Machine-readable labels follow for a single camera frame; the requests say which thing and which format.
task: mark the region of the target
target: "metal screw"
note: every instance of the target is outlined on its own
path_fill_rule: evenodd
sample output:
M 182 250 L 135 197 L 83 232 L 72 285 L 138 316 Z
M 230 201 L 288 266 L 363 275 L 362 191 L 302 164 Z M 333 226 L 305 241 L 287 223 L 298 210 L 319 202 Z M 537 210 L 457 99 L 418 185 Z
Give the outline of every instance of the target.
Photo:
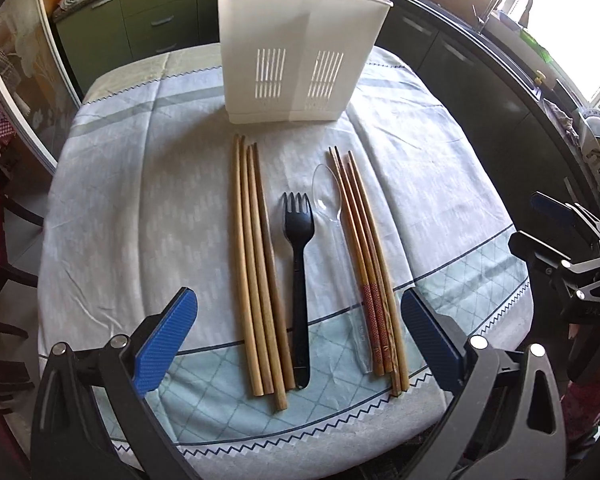
M 538 343 L 533 343 L 529 347 L 529 351 L 536 357 L 542 357 L 545 354 L 544 347 Z
M 66 345 L 64 343 L 56 343 L 51 349 L 53 355 L 62 355 L 66 352 Z
M 472 347 L 477 348 L 478 350 L 484 350 L 487 348 L 488 344 L 487 340 L 481 335 L 474 335 L 471 339 L 469 339 L 469 343 L 471 343 Z
M 109 344 L 112 348 L 124 348 L 129 342 L 129 338 L 124 334 L 118 334 L 111 338 Z

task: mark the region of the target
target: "drawer handle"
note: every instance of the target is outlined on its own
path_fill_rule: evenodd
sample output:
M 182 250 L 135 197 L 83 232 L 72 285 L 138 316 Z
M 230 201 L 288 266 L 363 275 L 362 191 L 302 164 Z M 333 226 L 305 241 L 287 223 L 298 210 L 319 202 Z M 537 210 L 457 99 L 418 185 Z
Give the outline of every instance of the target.
M 423 34 L 425 34 L 426 36 L 430 36 L 431 35 L 431 31 L 427 30 L 424 27 L 421 27 L 420 25 L 418 25 L 416 22 L 410 20 L 409 18 L 405 18 L 404 16 L 402 17 L 402 20 L 409 26 L 415 28 L 418 32 L 421 32 Z
M 157 20 L 156 22 L 151 22 L 152 27 L 159 27 L 160 25 L 164 25 L 165 23 L 169 23 L 173 19 L 173 15 L 168 18 L 164 18 L 163 20 Z
M 454 49 L 451 45 L 449 45 L 448 43 L 443 43 L 445 45 L 445 48 L 451 52 L 454 56 L 456 56 L 460 61 L 465 62 L 469 65 L 473 65 L 474 62 L 471 61 L 467 56 L 465 56 L 464 54 L 462 54 L 461 52 L 459 52 L 458 50 Z
M 177 44 L 178 44 L 178 42 L 176 42 L 170 46 L 166 46 L 165 48 L 158 48 L 158 49 L 156 49 L 155 53 L 156 54 L 164 54 L 165 52 L 168 52 L 168 51 L 176 48 Z
M 108 4 L 109 2 L 112 2 L 113 0 L 100 0 L 99 2 L 95 2 L 92 6 L 91 9 L 97 9 L 99 6 L 102 6 L 104 4 Z

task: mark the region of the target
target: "black plastic fork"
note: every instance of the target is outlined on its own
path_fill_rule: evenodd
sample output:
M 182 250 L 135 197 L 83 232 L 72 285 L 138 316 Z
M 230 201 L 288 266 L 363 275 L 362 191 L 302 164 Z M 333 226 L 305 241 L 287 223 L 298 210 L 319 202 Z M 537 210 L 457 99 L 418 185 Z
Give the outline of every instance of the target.
M 306 193 L 285 193 L 285 237 L 294 250 L 293 281 L 293 364 L 298 388 L 309 384 L 309 326 L 306 313 L 306 282 L 304 279 L 304 247 L 313 238 L 314 214 Z

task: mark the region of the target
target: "white tablecloth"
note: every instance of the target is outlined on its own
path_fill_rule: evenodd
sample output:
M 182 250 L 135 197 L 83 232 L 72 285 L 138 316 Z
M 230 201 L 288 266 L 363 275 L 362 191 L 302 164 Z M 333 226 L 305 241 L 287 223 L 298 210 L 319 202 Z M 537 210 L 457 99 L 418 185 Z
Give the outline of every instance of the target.
M 352 150 L 368 188 L 399 300 L 414 283 L 467 333 L 513 349 L 533 306 L 514 231 L 458 124 L 397 57 L 374 48 L 332 123 L 228 122 L 217 45 L 122 67 L 80 108 L 49 195 L 38 286 L 41 356 L 53 344 L 99 348 L 160 312 L 181 286 L 198 318 L 158 390 L 158 420 L 203 478 L 311 479 L 395 447 L 446 407 L 405 332 L 411 388 L 363 374 L 325 226 L 306 248 L 312 375 L 276 413 L 250 395 L 232 260 L 232 137 L 257 141 L 280 287 L 290 306 L 291 249 L 280 197 L 311 192 L 326 149 Z M 107 429 L 133 462 L 106 396 Z

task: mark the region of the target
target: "dish rack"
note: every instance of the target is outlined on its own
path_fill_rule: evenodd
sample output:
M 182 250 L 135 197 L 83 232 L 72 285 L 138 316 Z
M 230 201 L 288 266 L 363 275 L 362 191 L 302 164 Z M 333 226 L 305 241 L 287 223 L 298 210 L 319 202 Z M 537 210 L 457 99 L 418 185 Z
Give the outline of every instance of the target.
M 229 120 L 339 118 L 392 5 L 390 0 L 218 0 Z

